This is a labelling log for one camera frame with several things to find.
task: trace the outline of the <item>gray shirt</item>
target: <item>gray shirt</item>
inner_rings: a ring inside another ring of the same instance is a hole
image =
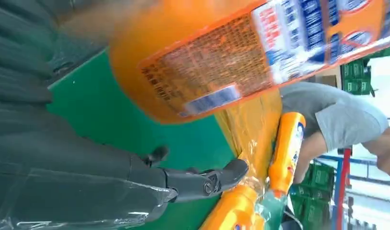
[[[298,82],[282,87],[280,92],[283,113],[304,115],[304,138],[320,130],[328,151],[374,140],[389,126],[379,109],[335,87]]]

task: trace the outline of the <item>yellow bottle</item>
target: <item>yellow bottle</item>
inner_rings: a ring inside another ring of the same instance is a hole
[[[201,230],[263,230],[264,219],[254,211],[258,194],[246,185],[223,193]]]
[[[270,189],[287,194],[294,180],[296,163],[306,121],[302,114],[290,112],[281,116],[274,159],[268,169]]]

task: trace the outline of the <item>person's arm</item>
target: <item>person's arm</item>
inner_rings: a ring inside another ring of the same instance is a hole
[[[299,153],[298,163],[295,169],[294,183],[301,183],[309,168],[311,160],[322,155],[327,151],[325,138],[320,131],[312,134],[302,141],[301,151]]]

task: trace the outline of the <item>barcode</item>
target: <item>barcode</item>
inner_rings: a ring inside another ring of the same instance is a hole
[[[231,85],[219,91],[188,102],[186,103],[185,108],[189,114],[197,115],[237,101],[238,99],[240,99],[240,93],[237,91],[235,85]]]

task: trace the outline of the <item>orange bottle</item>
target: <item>orange bottle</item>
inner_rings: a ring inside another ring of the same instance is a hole
[[[110,61],[122,90],[161,123],[211,115],[390,46],[386,0],[155,2],[116,29]]]
[[[268,169],[271,190],[288,193],[294,180],[305,125],[305,118],[300,113],[290,112],[281,116],[274,159]]]
[[[237,185],[224,192],[201,230],[264,230],[264,219],[254,211],[257,192],[247,185]]]

